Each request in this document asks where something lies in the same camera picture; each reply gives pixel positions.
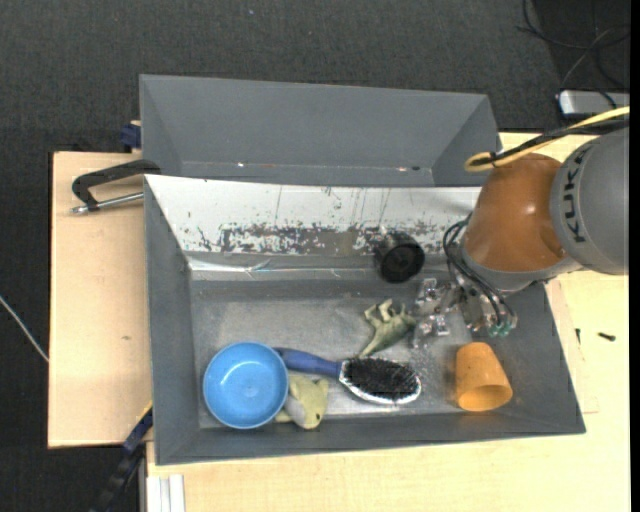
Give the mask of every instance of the white cord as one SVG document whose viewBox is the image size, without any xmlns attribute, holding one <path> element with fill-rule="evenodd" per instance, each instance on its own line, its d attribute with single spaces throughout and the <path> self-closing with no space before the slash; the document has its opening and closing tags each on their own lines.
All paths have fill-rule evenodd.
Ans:
<svg viewBox="0 0 640 512">
<path fill-rule="evenodd" d="M 31 344 L 35 347 L 35 349 L 38 351 L 38 353 L 42 356 L 42 358 L 48 363 L 49 362 L 49 356 L 47 356 L 47 354 L 45 353 L 44 350 L 42 350 L 42 347 L 40 346 L 40 344 L 36 341 L 36 339 L 33 337 L 33 335 L 29 332 L 29 329 L 27 329 L 27 326 L 24 325 L 24 322 L 20 319 L 20 317 L 18 316 L 18 314 L 13 310 L 13 308 L 11 306 L 9 306 L 9 304 L 7 304 L 7 302 L 4 300 L 4 298 L 2 297 L 2 295 L 0 295 L 0 303 L 5 307 L 5 309 L 9 312 L 9 314 L 15 319 L 16 322 L 18 322 L 18 325 L 20 326 L 20 328 L 22 329 L 22 331 L 25 333 L 25 335 L 27 336 L 27 338 L 29 338 L 29 341 L 31 342 Z"/>
</svg>

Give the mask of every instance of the blue bowl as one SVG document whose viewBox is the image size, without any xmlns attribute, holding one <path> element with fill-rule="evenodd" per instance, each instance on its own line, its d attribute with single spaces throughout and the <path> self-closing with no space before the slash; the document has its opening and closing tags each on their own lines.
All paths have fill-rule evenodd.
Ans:
<svg viewBox="0 0 640 512">
<path fill-rule="evenodd" d="M 282 409 L 288 390 L 289 374 L 280 355 L 250 341 L 220 350 L 207 366 L 202 386 L 211 414 L 237 429 L 271 421 Z"/>
</svg>

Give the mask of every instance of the metal clamp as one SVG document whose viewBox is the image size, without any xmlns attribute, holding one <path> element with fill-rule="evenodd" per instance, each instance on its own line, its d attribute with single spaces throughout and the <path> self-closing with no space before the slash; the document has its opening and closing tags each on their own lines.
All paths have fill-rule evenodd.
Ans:
<svg viewBox="0 0 640 512">
<path fill-rule="evenodd" d="M 438 284 L 435 278 L 425 279 L 418 290 L 414 305 L 418 325 L 414 330 L 412 347 L 418 348 L 430 338 L 449 336 L 446 315 L 457 308 L 460 288 L 452 283 Z"/>
<path fill-rule="evenodd" d="M 84 206 L 72 208 L 71 213 L 95 212 L 108 206 L 115 206 L 136 199 L 142 199 L 143 194 L 139 192 L 106 201 L 98 201 L 89 191 L 91 187 L 129 178 L 137 174 L 160 174 L 160 167 L 149 160 L 136 160 L 78 176 L 71 185 L 71 190 L 76 197 L 84 203 Z"/>
</svg>

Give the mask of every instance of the gray carpet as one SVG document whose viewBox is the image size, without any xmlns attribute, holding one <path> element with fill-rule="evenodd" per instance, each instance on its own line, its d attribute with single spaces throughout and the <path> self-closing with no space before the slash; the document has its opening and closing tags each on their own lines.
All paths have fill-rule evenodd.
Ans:
<svg viewBox="0 0 640 512">
<path fill-rule="evenodd" d="M 630 0 L 593 2 L 601 29 L 629 21 Z M 584 16 L 565 9 L 576 1 L 558 3 L 539 1 L 543 28 L 588 44 Z M 553 97 L 581 53 L 520 25 L 510 0 L 3 2 L 0 294 L 46 346 L 48 153 L 122 151 L 118 132 L 139 115 L 140 73 L 480 92 L 500 129 L 558 127 Z M 628 51 L 605 61 L 628 86 Z M 569 78 L 612 85 L 595 64 Z M 46 450 L 47 367 L 3 310 L 0 360 L 0 509 L 87 510 L 117 449 Z M 121 510 L 134 509 L 129 492 Z"/>
</svg>

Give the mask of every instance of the orange cup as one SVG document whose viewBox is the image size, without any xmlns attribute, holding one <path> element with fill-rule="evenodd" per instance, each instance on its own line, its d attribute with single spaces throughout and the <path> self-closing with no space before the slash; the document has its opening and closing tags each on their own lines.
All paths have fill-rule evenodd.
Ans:
<svg viewBox="0 0 640 512">
<path fill-rule="evenodd" d="M 513 390 L 493 349 L 482 341 L 461 347 L 456 354 L 456 396 L 466 411 L 490 411 L 506 404 Z"/>
</svg>

